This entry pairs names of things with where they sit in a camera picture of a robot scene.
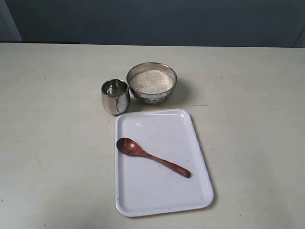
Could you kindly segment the brown wooden spoon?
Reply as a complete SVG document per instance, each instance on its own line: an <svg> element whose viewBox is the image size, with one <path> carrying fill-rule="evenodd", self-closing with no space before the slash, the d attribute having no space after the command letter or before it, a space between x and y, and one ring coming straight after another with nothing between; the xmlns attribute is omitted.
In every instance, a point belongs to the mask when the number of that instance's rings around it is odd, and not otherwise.
<svg viewBox="0 0 305 229"><path fill-rule="evenodd" d="M125 137L120 138L117 141L116 146L117 146L117 149L123 154L129 155L129 156L139 156L139 157L144 157L144 158L154 160L185 178L191 177L191 172L189 170L187 170L177 164L174 164L170 161L161 159L159 157L156 157L156 156L153 156L153 155L147 153L134 140L132 140L130 138L125 138Z"/></svg>

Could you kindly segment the steel bowl with rice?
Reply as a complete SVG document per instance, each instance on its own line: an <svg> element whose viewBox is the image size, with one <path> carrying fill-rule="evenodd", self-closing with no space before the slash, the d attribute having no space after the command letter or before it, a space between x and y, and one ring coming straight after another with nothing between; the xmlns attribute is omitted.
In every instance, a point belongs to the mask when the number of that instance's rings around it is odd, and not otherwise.
<svg viewBox="0 0 305 229"><path fill-rule="evenodd" d="M168 74L174 82L173 87L170 90L168 90L164 93L160 93L160 94L144 94L144 93L140 93L130 87L130 80L137 73L141 73L141 72L145 72L145 71L149 71L149 70L159 70L161 72ZM126 81L127 81L127 84L129 86L131 93L133 94L133 96L136 99L138 99L144 103L147 103L147 104L157 104L157 103L163 102L164 100L166 100L168 97L171 96L171 94L173 93L173 91L176 87L177 74L171 67L169 67L163 63L145 62L145 63L141 63L141 64L138 64L138 65L132 67L127 73Z"/></svg>

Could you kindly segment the small steel cup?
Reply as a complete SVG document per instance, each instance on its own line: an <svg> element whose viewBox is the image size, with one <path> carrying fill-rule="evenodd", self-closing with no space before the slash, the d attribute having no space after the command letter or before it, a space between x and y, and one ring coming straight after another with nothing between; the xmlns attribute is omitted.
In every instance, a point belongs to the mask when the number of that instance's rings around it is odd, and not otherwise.
<svg viewBox="0 0 305 229"><path fill-rule="evenodd" d="M125 113L130 105L130 91L126 82L120 79L111 79L101 86L102 105L112 115Z"/></svg>

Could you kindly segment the white rectangular plastic tray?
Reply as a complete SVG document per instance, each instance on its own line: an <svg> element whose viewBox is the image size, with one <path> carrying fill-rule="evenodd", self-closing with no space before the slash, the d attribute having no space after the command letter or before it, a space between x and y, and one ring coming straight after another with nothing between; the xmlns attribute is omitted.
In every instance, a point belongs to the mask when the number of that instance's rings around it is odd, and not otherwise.
<svg viewBox="0 0 305 229"><path fill-rule="evenodd" d="M185 178L151 159L115 151L115 203L127 217L201 209L213 187L189 113L183 109L125 113L115 121L115 139L134 140L147 153L191 172Z"/></svg>

